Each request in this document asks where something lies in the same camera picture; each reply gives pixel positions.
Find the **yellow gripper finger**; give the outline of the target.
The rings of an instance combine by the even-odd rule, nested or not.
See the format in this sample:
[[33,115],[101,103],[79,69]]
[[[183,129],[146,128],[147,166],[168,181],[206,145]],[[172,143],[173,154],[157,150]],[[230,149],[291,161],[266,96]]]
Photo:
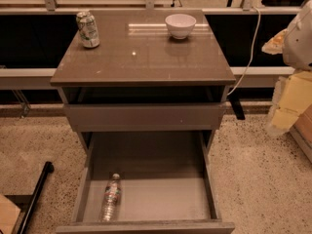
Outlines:
[[288,132],[312,104],[312,72],[300,71],[280,77],[275,85],[266,131],[273,137]]
[[283,46],[284,46],[284,38],[287,34],[287,30],[283,29],[280,32],[278,32],[275,36],[273,36],[268,42],[266,42],[261,50],[265,54],[269,55],[278,55],[283,52]]

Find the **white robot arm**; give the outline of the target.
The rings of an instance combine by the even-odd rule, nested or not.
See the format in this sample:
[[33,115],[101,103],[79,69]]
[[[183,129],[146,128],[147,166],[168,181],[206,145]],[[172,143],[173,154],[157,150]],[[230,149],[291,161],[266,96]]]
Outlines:
[[284,64],[294,68],[288,78],[278,79],[268,113],[267,132],[279,136],[288,132],[312,104],[312,1],[261,50],[265,54],[281,54]]

